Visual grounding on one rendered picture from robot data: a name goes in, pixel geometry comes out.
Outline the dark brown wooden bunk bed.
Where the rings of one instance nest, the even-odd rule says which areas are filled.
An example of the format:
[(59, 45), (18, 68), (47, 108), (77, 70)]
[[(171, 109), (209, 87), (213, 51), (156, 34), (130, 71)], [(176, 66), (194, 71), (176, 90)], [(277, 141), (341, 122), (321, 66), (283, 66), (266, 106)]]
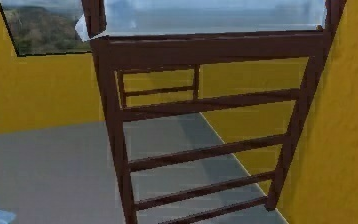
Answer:
[[(312, 30), (117, 37), (105, 32), (110, 23), (105, 1), (81, 0), (126, 224), (138, 224), (137, 214), (141, 210), (261, 181), (271, 183), (265, 196), (161, 224), (194, 224), (259, 205), (269, 211), (276, 208), (346, 2), (347, 0), (324, 0), (324, 22)], [(300, 57), (307, 58), (308, 62), (297, 88), (214, 98), (193, 97), (186, 101), (138, 107), (129, 107), (125, 103), (130, 95), (124, 89), (123, 77), (126, 74), (184, 69), (198, 72), (203, 64)], [(283, 134), (138, 160), (128, 157), (123, 130), (126, 122), (284, 101), (293, 102), (294, 109)], [(134, 198), (131, 181), (134, 172), (273, 145), (280, 146), (281, 151), (272, 171), (141, 201)]]

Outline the window with landscape view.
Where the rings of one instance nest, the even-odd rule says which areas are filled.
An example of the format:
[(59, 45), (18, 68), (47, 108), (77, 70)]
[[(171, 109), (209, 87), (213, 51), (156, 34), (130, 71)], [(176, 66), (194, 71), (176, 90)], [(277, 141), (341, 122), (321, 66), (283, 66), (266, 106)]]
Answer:
[(81, 0), (0, 0), (0, 11), (18, 56), (90, 51), (75, 30)]

